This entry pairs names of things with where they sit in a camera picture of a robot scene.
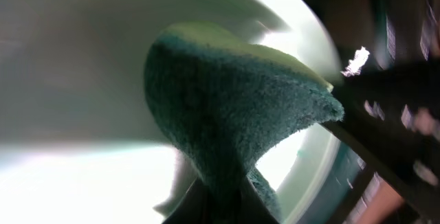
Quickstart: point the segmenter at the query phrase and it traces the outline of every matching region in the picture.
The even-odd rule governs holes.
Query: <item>hand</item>
[[[426,108],[420,108],[415,116],[414,130],[422,135],[432,135],[435,128],[435,119]]]

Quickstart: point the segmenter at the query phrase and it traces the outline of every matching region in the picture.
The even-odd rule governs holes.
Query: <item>green sponge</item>
[[[165,29],[148,52],[144,80],[155,121],[219,206],[282,139],[343,116],[331,85],[294,57],[208,22]]]
[[[256,193],[260,197],[261,201],[269,210],[270,214],[281,223],[281,207],[276,197],[276,192],[270,187],[269,182],[262,176],[256,168],[251,169],[247,174],[247,178],[255,187]]]

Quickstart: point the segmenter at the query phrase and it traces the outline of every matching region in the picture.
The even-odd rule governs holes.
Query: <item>sponge scrubber pad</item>
[[[270,187],[269,182],[262,176],[262,174],[253,168],[247,174],[247,178],[255,187],[256,193],[260,197],[264,206],[269,210],[269,213],[278,221],[281,220],[281,207],[278,204],[275,191]]]
[[[157,124],[220,204],[282,139],[343,116],[330,84],[294,57],[213,23],[165,29],[149,50],[144,80]]]

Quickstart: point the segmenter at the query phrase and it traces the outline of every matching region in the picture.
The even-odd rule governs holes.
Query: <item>scrubbing sponge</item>
[[[144,80],[155,121],[219,206],[282,139],[343,116],[330,84],[294,57],[213,23],[165,29],[149,50]]]
[[[262,176],[262,174],[253,168],[247,174],[247,178],[255,187],[256,193],[260,197],[261,201],[269,210],[269,213],[281,223],[281,207],[278,204],[275,191],[270,187],[269,182]]]

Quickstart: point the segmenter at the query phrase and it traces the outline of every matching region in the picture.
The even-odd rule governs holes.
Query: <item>white porcelain surface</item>
[[[340,77],[331,40],[301,0],[0,0],[0,11],[0,210],[9,213],[0,223],[163,219],[153,209],[175,204],[195,176],[144,101],[146,52],[170,23],[214,21]]]

